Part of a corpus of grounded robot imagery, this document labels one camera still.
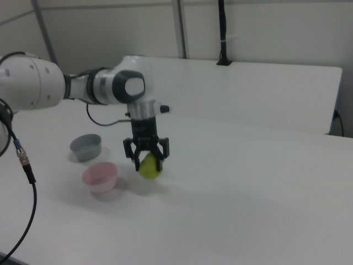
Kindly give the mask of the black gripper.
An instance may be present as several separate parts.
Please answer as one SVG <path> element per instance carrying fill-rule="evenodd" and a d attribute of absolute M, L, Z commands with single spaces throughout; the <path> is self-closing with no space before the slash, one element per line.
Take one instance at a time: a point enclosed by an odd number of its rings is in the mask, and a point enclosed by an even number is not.
<path fill-rule="evenodd" d="M 131 120 L 132 138 L 123 141 L 125 155 L 135 165 L 135 170 L 140 169 L 141 151 L 151 151 L 157 162 L 157 171 L 163 169 L 163 162 L 169 156 L 169 139 L 159 138 L 157 134 L 156 118 L 144 120 Z"/>

